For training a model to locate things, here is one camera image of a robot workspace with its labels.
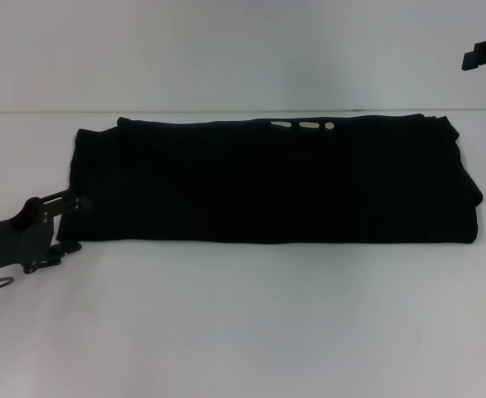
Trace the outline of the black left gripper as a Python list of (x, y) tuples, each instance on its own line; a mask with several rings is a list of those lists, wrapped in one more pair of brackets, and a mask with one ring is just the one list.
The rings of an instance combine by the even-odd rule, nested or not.
[(90, 211), (92, 202), (70, 190), (50, 196), (33, 197), (13, 217), (0, 221), (0, 269), (20, 265), (31, 274), (38, 269), (59, 265), (69, 254), (81, 250), (78, 241), (53, 245), (54, 218), (77, 211)]

